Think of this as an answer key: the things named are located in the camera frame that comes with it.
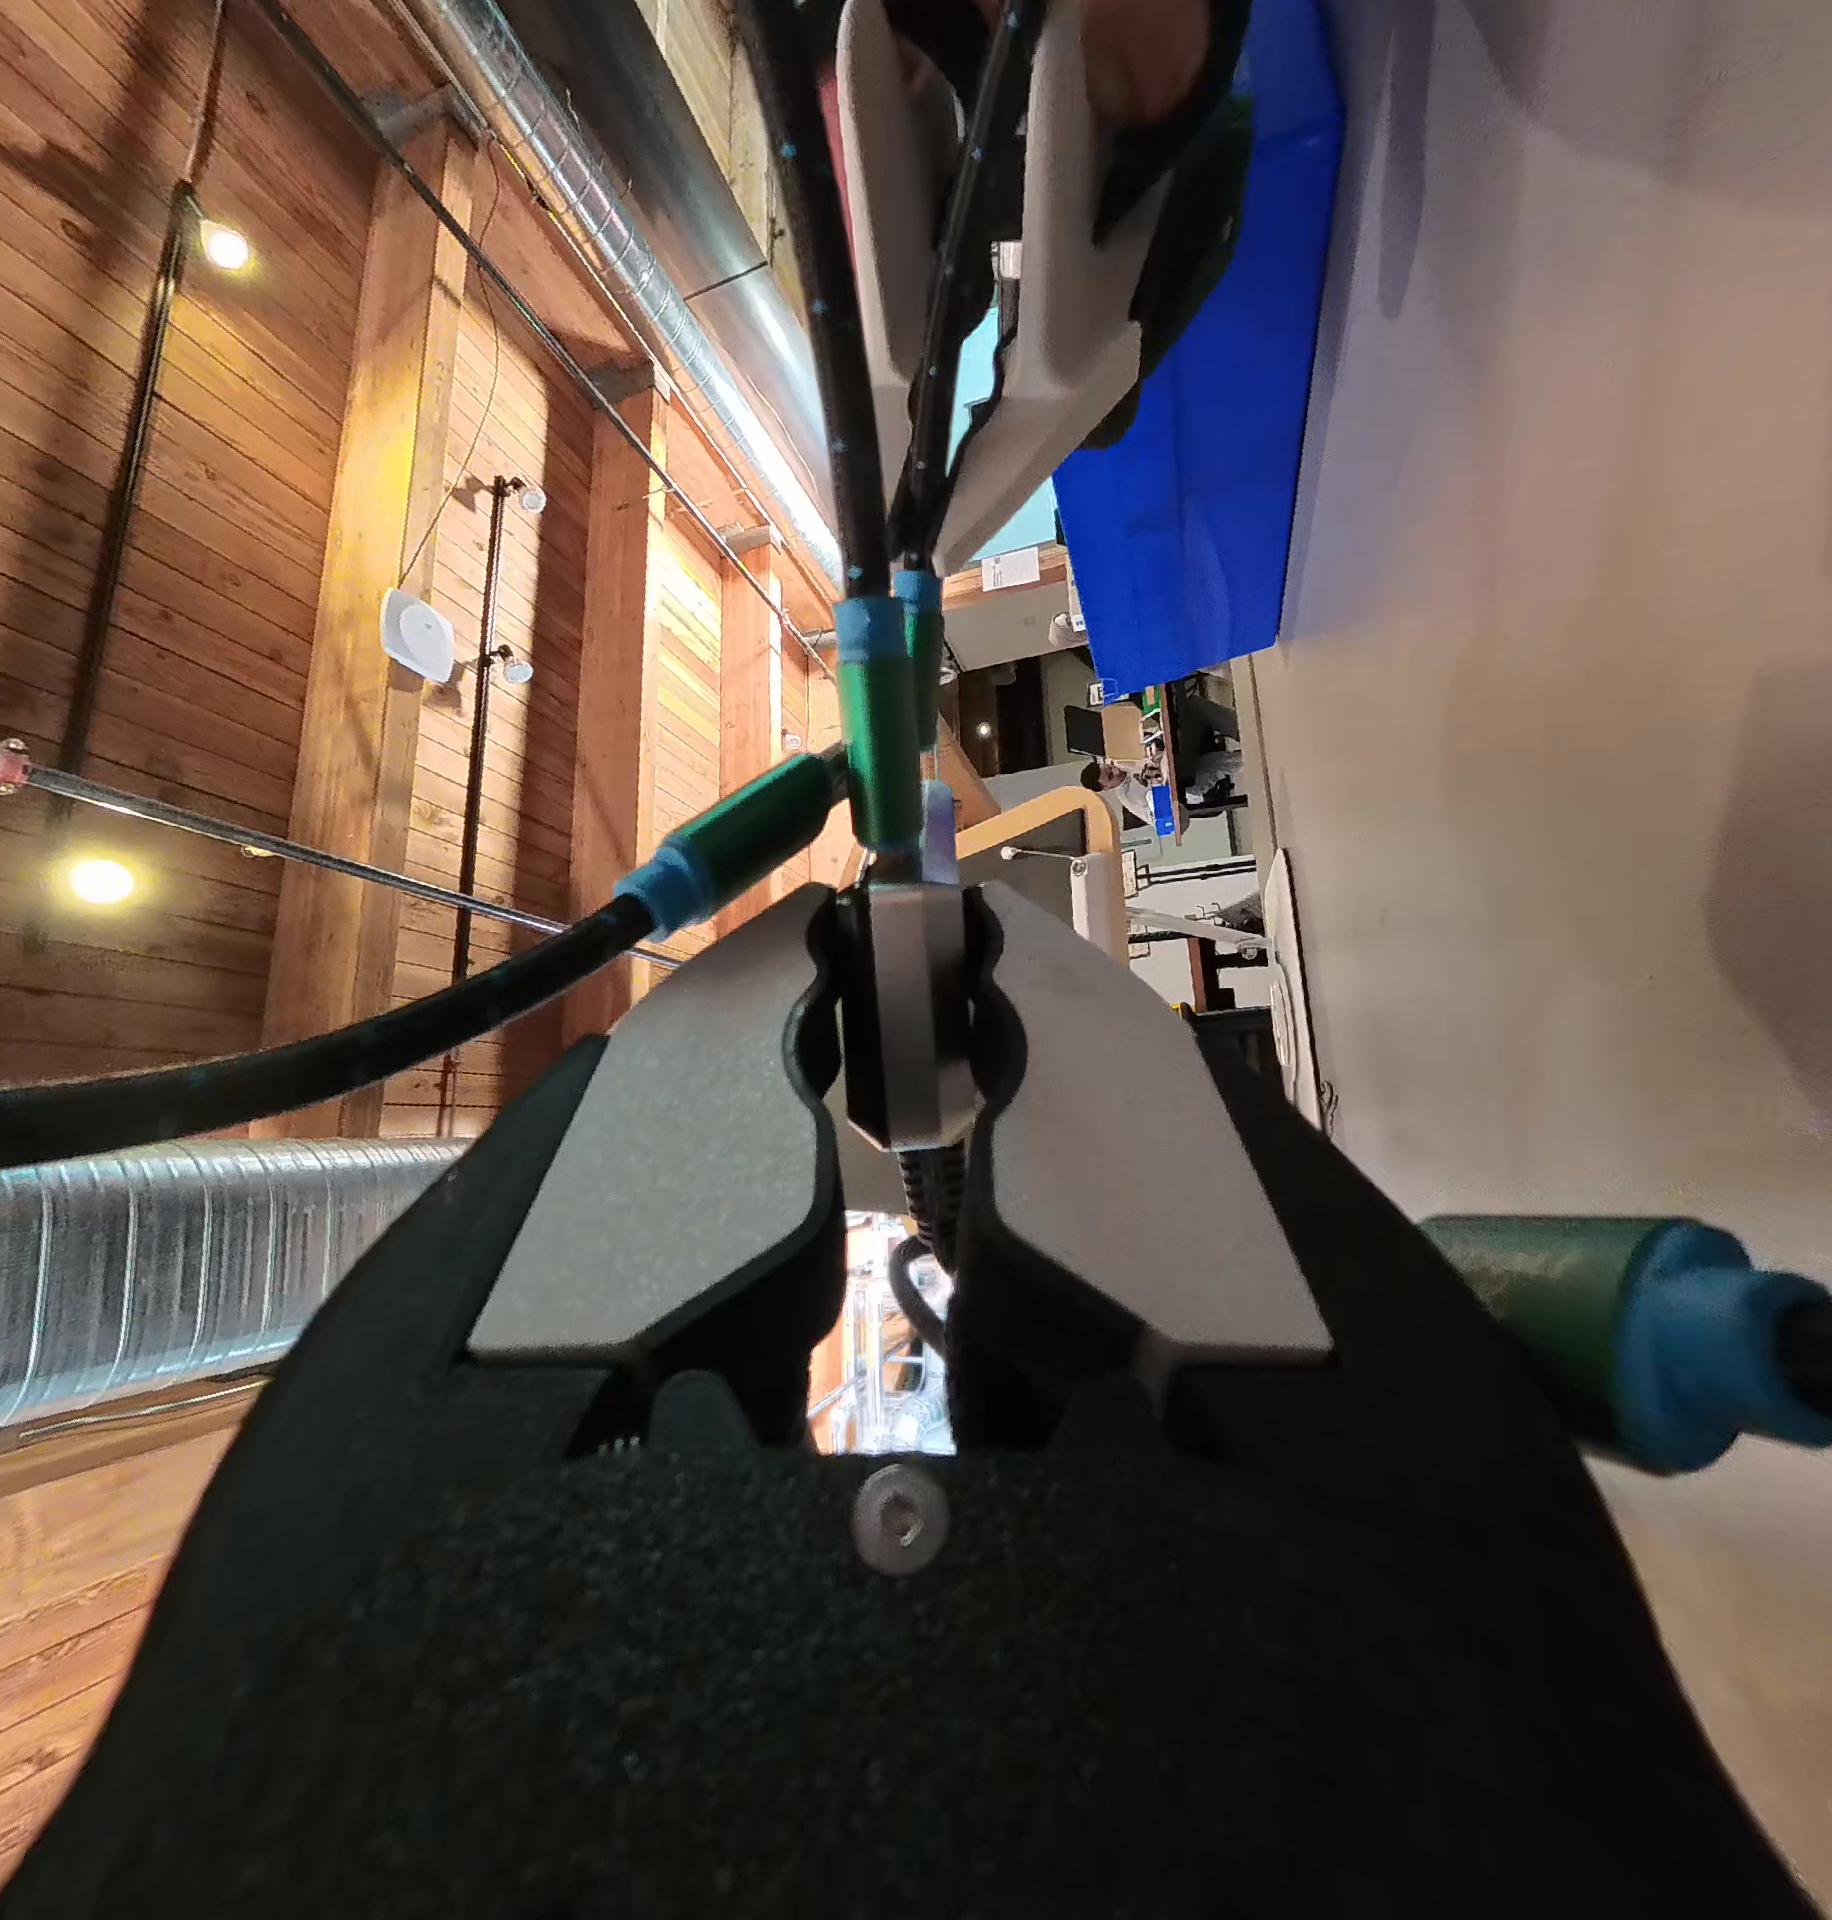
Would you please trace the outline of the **silver ventilation duct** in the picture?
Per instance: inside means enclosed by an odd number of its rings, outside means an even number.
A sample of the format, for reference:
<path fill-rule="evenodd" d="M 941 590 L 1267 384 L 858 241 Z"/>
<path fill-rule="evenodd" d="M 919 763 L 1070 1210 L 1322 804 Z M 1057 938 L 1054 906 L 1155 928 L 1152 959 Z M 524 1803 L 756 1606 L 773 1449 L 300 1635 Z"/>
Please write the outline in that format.
<path fill-rule="evenodd" d="M 282 1357 L 473 1139 L 185 1139 L 0 1169 L 0 1431 Z"/>
<path fill-rule="evenodd" d="M 809 331 L 641 4 L 408 4 L 722 459 L 841 587 Z"/>

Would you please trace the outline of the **white panel stand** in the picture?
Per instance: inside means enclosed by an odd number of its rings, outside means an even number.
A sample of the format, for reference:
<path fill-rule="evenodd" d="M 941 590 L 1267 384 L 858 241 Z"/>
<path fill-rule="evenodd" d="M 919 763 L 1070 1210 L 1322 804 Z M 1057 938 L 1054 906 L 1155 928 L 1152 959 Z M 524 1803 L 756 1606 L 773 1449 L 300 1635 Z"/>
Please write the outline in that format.
<path fill-rule="evenodd" d="M 1123 877 L 1130 970 L 1173 1009 L 1261 1021 L 1292 1104 L 1331 1133 L 1289 848 L 1185 866 L 1127 855 Z"/>

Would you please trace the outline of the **black hdmi switch with cable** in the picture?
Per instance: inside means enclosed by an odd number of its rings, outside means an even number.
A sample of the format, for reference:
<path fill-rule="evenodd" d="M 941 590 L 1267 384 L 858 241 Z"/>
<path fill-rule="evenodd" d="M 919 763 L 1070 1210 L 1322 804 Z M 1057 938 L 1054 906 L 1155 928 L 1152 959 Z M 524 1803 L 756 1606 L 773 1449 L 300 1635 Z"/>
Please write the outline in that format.
<path fill-rule="evenodd" d="M 836 901 L 836 926 L 848 1123 L 894 1155 L 914 1223 L 889 1259 L 889 1288 L 911 1331 L 947 1357 L 947 1318 L 914 1264 L 958 1272 L 977 1082 L 954 796 L 925 779 L 922 801 L 919 840 L 888 863 L 866 857 Z"/>

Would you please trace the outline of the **blue plastic bin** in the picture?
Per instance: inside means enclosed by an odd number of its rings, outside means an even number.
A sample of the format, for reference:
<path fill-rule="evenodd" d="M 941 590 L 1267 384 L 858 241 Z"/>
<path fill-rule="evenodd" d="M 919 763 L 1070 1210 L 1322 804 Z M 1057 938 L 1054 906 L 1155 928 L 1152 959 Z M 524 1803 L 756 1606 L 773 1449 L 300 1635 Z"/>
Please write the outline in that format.
<path fill-rule="evenodd" d="M 1235 259 L 1144 384 L 1127 435 L 1054 477 L 1102 682 L 1185 680 L 1273 648 L 1329 266 L 1346 107 L 1321 4 L 1254 6 Z"/>

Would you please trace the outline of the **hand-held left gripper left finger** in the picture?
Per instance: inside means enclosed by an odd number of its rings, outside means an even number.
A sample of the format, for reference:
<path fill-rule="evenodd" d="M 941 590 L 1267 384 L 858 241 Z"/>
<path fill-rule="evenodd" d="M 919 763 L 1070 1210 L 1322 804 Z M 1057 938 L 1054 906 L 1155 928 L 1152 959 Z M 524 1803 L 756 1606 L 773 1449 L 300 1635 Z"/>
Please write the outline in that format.
<path fill-rule="evenodd" d="M 649 1396 L 713 1373 L 749 1419 L 809 1415 L 846 1295 L 834 907 L 788 894 L 616 1023 L 473 1358 L 610 1367 Z"/>

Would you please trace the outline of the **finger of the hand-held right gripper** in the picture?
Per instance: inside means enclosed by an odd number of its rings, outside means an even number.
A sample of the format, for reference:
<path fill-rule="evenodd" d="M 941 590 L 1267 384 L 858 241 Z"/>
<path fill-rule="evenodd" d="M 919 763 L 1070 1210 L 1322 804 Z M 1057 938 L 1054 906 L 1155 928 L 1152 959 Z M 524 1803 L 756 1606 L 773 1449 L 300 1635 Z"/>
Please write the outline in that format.
<path fill-rule="evenodd" d="M 963 108 L 938 58 L 884 2 L 844 4 L 836 99 L 872 397 L 906 406 L 925 347 Z"/>
<path fill-rule="evenodd" d="M 1049 4 L 1024 120 L 1022 281 L 1002 391 L 962 453 L 935 563 L 954 573 L 1128 396 L 1144 329 L 1130 313 L 1164 205 L 1149 185 L 1098 239 L 1113 145 L 1088 89 L 1077 4 Z"/>

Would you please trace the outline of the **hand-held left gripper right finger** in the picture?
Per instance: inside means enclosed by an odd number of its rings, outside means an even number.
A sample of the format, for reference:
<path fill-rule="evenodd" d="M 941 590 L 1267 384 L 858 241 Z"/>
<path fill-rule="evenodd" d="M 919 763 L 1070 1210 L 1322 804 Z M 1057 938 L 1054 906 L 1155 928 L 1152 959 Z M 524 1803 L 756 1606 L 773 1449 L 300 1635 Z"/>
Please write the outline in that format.
<path fill-rule="evenodd" d="M 973 889 L 966 1365 L 1035 1395 L 1333 1357 L 1193 1030 L 1014 889 Z"/>

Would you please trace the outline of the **white round wall device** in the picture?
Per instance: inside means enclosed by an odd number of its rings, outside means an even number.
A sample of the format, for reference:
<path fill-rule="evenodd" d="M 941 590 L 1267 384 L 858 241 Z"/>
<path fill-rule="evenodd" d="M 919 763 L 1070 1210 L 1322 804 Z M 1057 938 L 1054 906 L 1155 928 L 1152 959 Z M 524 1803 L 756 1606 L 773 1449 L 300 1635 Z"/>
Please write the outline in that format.
<path fill-rule="evenodd" d="M 388 590 L 381 599 L 380 645 L 394 663 L 429 684 L 450 684 L 456 673 L 450 616 L 406 590 Z"/>

